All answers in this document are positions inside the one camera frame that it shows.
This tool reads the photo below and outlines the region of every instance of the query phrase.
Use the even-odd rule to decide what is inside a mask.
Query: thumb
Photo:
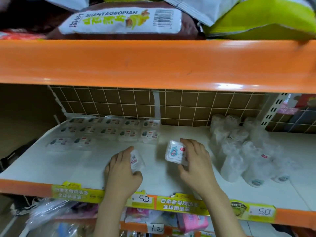
[[[136,183],[138,183],[139,185],[143,182],[143,175],[140,171],[136,171],[133,174],[133,177],[134,177]]]
[[[188,181],[189,173],[183,168],[183,165],[178,165],[180,178],[184,181]]]

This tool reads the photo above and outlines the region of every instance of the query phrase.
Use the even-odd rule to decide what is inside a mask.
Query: orange shelf edge
[[[52,185],[0,179],[0,193],[52,197]],[[274,223],[316,229],[316,212],[278,208]]]
[[[0,52],[0,83],[316,93],[316,40],[8,40]]]

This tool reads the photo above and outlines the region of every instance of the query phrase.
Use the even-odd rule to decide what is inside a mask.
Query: green snack bag
[[[207,37],[233,40],[309,40],[316,36],[316,19],[307,0],[244,0],[203,30]]]

